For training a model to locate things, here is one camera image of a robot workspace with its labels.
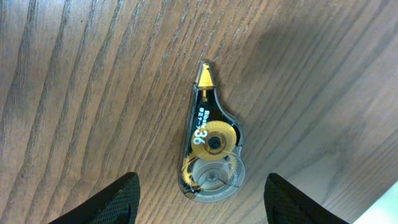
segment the gear wheel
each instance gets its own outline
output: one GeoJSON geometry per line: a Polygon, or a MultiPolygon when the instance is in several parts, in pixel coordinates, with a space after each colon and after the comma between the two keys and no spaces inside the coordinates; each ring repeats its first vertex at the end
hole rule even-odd
{"type": "MultiPolygon", "coordinates": [[[[192,179],[192,171],[188,171],[188,168],[192,162],[195,162],[199,159],[193,152],[191,152],[183,162],[182,166],[182,178],[184,182],[191,186],[191,187],[199,187],[198,183],[193,181],[192,179]]],[[[234,175],[234,171],[236,170],[236,166],[238,165],[238,162],[236,158],[232,155],[227,156],[226,163],[229,166],[229,172],[228,172],[228,179],[232,178],[234,175]]]]}
{"type": "Polygon", "coordinates": [[[207,161],[217,161],[231,154],[237,138],[231,125],[223,121],[210,121],[205,128],[199,129],[200,133],[205,131],[206,137],[202,139],[205,143],[195,144],[194,140],[199,137],[192,135],[191,147],[196,155],[207,161]]]}
{"type": "Polygon", "coordinates": [[[229,157],[229,173],[228,173],[228,178],[232,178],[234,175],[234,171],[236,170],[236,166],[238,165],[238,162],[234,156],[228,156],[229,157]]]}
{"type": "Polygon", "coordinates": [[[188,167],[192,162],[197,160],[197,156],[194,153],[190,153],[186,158],[184,158],[184,162],[182,164],[182,179],[184,182],[192,187],[198,187],[198,184],[192,180],[192,171],[188,171],[188,167]]]}

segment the wooden surface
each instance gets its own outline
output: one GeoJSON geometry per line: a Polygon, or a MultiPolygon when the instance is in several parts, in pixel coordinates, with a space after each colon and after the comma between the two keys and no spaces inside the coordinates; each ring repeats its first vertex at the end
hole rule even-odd
{"type": "Polygon", "coordinates": [[[397,1],[1,0],[0,223],[45,223],[138,172],[137,223],[265,223],[277,172],[353,222],[398,180],[397,1]],[[201,58],[247,176],[189,201],[177,159],[201,58]]]}

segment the central hub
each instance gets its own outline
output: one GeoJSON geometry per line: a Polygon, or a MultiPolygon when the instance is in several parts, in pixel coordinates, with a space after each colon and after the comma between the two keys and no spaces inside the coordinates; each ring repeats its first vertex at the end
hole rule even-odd
{"type": "Polygon", "coordinates": [[[208,144],[210,149],[218,149],[221,146],[221,139],[217,136],[209,138],[208,144]]]}
{"type": "Polygon", "coordinates": [[[207,181],[214,182],[220,178],[220,176],[216,172],[211,172],[207,175],[207,181]]]}

